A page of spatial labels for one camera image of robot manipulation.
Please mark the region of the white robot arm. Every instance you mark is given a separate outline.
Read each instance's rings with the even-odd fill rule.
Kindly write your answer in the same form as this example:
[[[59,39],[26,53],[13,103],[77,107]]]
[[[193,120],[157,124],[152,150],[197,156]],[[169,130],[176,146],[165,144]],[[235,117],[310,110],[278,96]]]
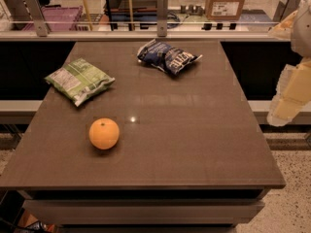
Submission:
[[[298,8],[272,27],[268,35],[290,40],[292,51],[302,57],[297,65],[287,64],[281,72],[269,107],[267,122],[284,126],[311,101],[311,0],[300,1]]]

